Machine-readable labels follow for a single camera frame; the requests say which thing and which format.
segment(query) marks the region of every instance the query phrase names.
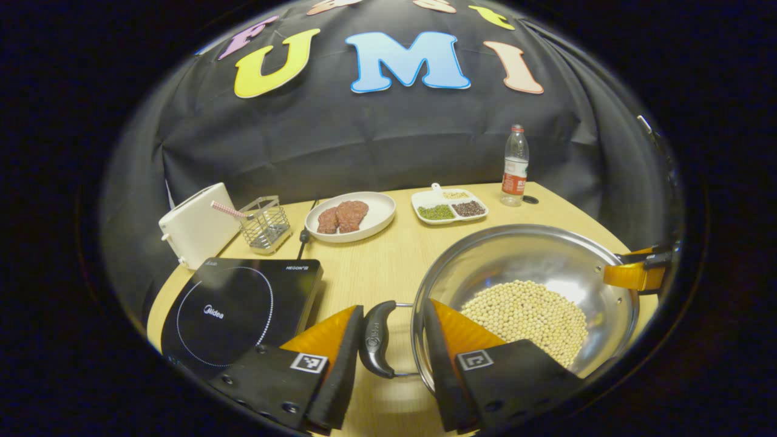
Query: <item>tabletop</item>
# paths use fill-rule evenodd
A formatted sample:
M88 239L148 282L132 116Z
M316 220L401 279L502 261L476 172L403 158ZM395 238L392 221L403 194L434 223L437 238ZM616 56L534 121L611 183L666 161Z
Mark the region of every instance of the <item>tabletop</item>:
M555 226L591 239L612 253L628 253L627 248L604 226L574 205L535 183L528 182L525 194L539 200L508 207L500 202L500 184L457 185L477 196L489 214L471 222L428 225L413 210L410 197L429 190L413 188L386 191L396 202L392 222L378 234L353 243L325 243L311 237L303 258L316 259L323 267L321 299L315 321L352 305L370 308L387 300L413 302L427 269L449 246L467 235L499 225L531 223ZM305 227L305 216L312 201L283 205L294 235L269 256L252 252L237 235L218 255L223 258L296 259L298 235ZM170 307L194 271L178 266L159 291L148 318L148 340L161 351L162 325ZM632 340L639 335L655 312L655 295L639 297L639 319ZM386 352L388 363L397 372L415 372L410 342L411 311L396 309L388 318L391 341ZM419 376L383 379L357 363L354 391L341 431L332 436L372 435L403 437L456 435L442 429L434 397Z

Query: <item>steak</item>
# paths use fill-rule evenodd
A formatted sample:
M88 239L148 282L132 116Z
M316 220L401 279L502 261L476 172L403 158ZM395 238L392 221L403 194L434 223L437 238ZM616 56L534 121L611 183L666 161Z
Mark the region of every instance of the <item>steak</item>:
M340 233L359 230L361 219L367 215L370 207L363 201L345 201L336 208L337 222L340 225Z
M334 234L337 232L337 208L329 208L319 215L319 232L322 234Z

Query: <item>white round plate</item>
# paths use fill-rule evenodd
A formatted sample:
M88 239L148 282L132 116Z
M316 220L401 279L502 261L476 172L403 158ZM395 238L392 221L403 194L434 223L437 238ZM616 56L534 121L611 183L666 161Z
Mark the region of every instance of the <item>white round plate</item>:
M367 211L367 215L365 215L364 218L361 219L361 223L359 223L359 230L344 234L341 234L339 229L337 230L337 233L334 234L316 232L319 228L319 215L327 209L335 208L345 201L363 201L370 207L369 211ZM394 219L395 212L396 202L385 194L372 191L343 194L316 205L315 208L308 213L308 216L305 217L305 228L310 232L310 235L321 241L327 241L329 243L350 243L381 232Z

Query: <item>pot rim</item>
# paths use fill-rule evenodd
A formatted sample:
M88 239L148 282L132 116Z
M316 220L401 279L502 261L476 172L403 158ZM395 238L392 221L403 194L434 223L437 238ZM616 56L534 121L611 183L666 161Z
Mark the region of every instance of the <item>pot rim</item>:
M618 259L618 257L615 256L614 253L612 253L601 244L596 243L592 239L589 239L578 233L568 231L566 229L548 225L536 225L529 223L499 225L474 232L460 239L456 243L453 243L445 250L445 252L437 257L436 260L434 260L427 273L423 276L421 284L418 287L418 292L416 293L415 301L413 302L413 315L410 319L410 344L413 348L413 360L416 362L416 367L418 368L418 373L421 376L423 384L432 394L434 394L434 379L432 377L431 368L429 366L428 354L425 350L423 351L425 362L422 363L420 357L421 351L419 349L424 348L423 314L421 312L422 305L427 301L430 287L434 283L434 279L451 260L455 259L461 252L467 250L472 245L486 239L513 234L531 234L560 237L585 246L588 250L600 255L603 259L609 262L610 265L622 265L622 262ZM637 319L639 318L639 296L633 290L629 291L632 296L632 319L629 327L625 332L623 340L621 340L621 343L615 349L613 356L620 355L624 351L625 346L628 344L631 334L636 327Z

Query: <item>wire mesh basket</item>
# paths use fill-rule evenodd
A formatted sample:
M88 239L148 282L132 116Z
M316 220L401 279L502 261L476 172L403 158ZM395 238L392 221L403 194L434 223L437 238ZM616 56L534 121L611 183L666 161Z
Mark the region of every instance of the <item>wire mesh basket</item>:
M278 196L258 198L240 212L247 215L240 219L240 231L256 253L274 253L291 235L291 226Z

